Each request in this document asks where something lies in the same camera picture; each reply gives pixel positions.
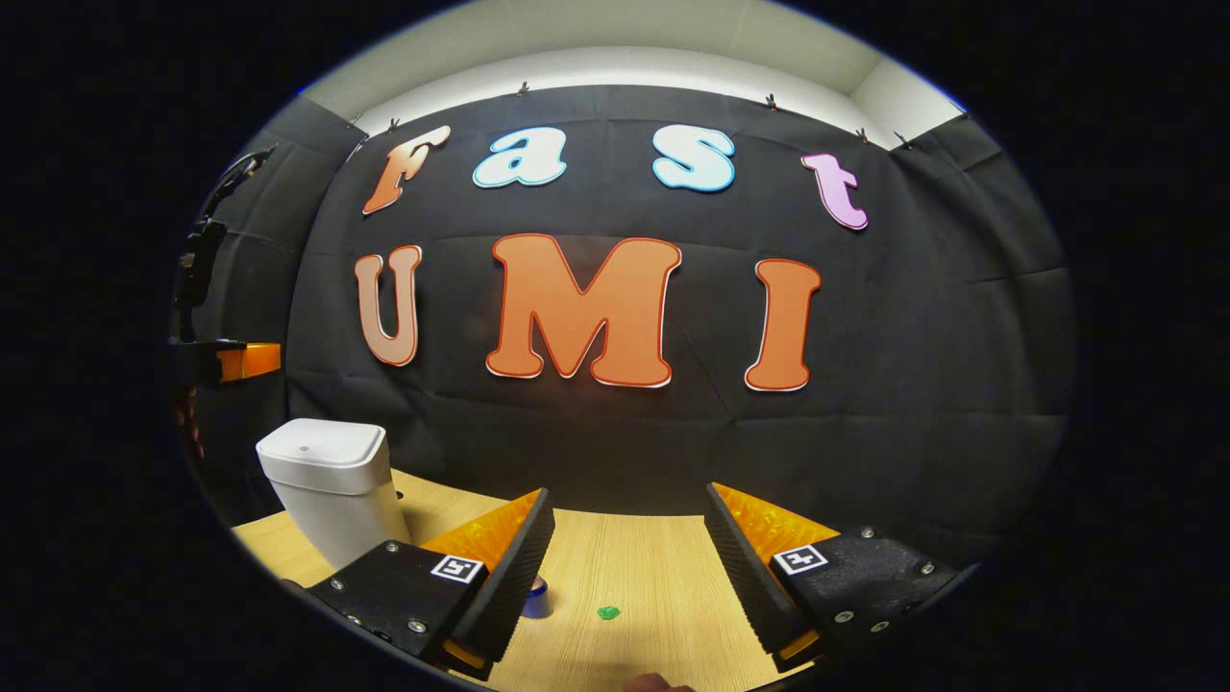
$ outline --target white lid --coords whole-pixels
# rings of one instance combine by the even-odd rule
[[[295,419],[256,444],[274,483],[362,495],[392,481],[389,444],[379,425]]]

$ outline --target white container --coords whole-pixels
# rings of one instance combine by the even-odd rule
[[[335,570],[384,541],[410,543],[378,425],[295,419],[256,444],[278,499]]]

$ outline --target wooden tabletop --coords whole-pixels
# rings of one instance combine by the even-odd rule
[[[416,545],[507,501],[392,474]],[[785,677],[760,649],[702,517],[555,510],[555,521],[540,570],[551,616],[520,618],[482,685],[619,692],[629,677],[658,672],[696,692],[742,692]],[[278,578],[312,586],[335,572],[287,513],[234,531]],[[620,615],[601,619],[604,606]]]

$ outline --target pink letter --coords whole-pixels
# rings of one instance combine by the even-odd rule
[[[859,230],[867,226],[867,213],[850,204],[846,186],[859,187],[859,181],[831,154],[803,156],[803,167],[815,171],[815,184],[820,188],[820,202],[839,224]]]
[[[380,254],[359,257],[354,262],[354,278],[359,283],[359,323],[371,355],[390,366],[405,366],[418,349],[418,315],[415,310],[415,267],[423,257],[418,245],[405,245],[389,253],[394,272],[394,294],[397,305],[397,333],[389,336],[380,323],[379,284],[384,268]]]

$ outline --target light blue letter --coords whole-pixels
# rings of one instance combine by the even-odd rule
[[[491,156],[474,168],[478,187],[503,187],[514,179],[522,184],[546,184],[568,167],[560,160],[566,136],[554,127],[519,129],[497,139]]]
[[[653,161],[653,175],[667,187],[717,192],[734,182],[734,143],[716,129],[668,124],[653,134],[653,147],[664,159]]]

